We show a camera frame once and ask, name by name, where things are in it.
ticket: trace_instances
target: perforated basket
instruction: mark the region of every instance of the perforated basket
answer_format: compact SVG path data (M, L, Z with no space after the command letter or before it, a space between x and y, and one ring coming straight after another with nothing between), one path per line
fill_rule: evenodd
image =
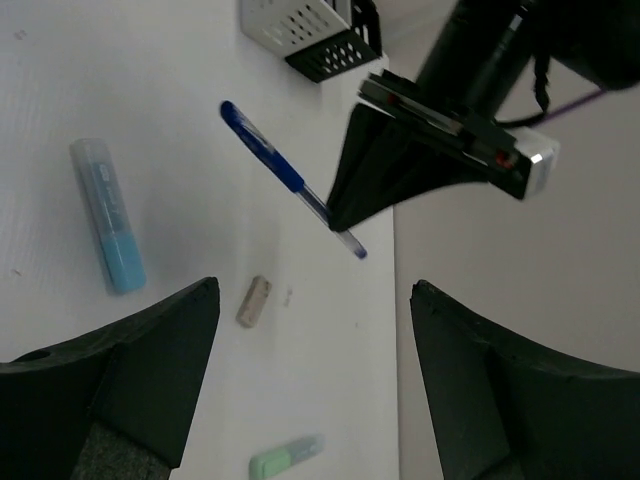
M382 56L380 17L372 0L353 0L351 27L289 55L286 61L318 83Z
M351 0L241 0L241 26L285 58L348 30L351 12Z

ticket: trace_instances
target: pen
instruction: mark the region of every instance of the pen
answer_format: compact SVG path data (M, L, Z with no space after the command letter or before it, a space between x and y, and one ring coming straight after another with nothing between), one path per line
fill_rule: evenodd
M311 190L304 179L289 162L271 145L258 129L231 102L225 101L220 105L220 116L229 127L240 137L240 140L253 152L284 185L295 193L304 204L325 224L329 226L329 210L320 198ZM346 230L334 232L349 250L359 259L367 256L367 250Z

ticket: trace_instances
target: white plastic part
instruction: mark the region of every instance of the white plastic part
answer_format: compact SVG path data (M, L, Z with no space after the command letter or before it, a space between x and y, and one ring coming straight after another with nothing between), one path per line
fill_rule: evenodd
M240 1L242 31L280 58L351 25L351 0Z
M262 275L255 277L236 315L238 323L247 328L255 327L270 291L271 283L266 278Z

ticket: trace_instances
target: table surface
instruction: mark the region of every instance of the table surface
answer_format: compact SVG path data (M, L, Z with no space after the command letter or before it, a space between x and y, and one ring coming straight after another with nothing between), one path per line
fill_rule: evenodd
M241 479L323 433L287 479L398 478L393 224L357 260L218 115L234 101L326 197L360 80L314 85L244 37L233 1L0 1L0 361L141 310L205 276L221 316L176 479ZM107 288L68 154L111 150L148 275ZM254 275L273 291L252 330Z

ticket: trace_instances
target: small beige object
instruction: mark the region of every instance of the small beige object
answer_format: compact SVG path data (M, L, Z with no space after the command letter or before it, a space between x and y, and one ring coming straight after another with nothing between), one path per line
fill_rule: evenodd
M247 295L240 305L236 320L247 328L252 328L258 323L258 317L262 312L262 307L267 302L267 297L271 291L271 283L267 281L262 275L254 277L251 282L251 287L247 292Z

